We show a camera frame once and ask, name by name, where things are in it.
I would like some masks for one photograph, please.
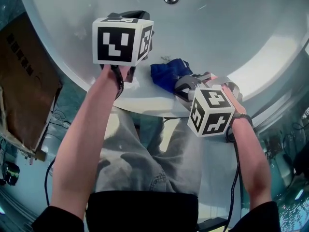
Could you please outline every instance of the leg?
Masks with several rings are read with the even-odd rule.
[[[113,107],[94,191],[165,189],[164,171],[140,143],[129,113]]]
[[[153,156],[168,178],[167,191],[198,195],[202,170],[202,145],[182,118],[172,134],[165,153]]]

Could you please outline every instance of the cardboard box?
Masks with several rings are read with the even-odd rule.
[[[35,152],[61,85],[26,13],[0,31],[0,133]]]

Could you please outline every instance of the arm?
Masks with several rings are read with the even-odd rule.
[[[223,90],[238,113],[247,113],[227,86]],[[271,173],[262,147],[245,118],[235,119],[232,125],[236,139],[241,176],[250,196],[250,209],[271,201]]]
[[[125,79],[129,66],[121,67]],[[95,182],[100,151],[118,84],[110,65],[88,91],[57,153],[51,205],[82,220]]]

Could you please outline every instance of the black and white fiducial marker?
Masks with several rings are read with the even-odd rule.
[[[198,137],[223,135],[235,108],[218,88],[196,88],[188,126]]]
[[[149,53],[154,22],[99,18],[92,25],[93,62],[136,66]]]

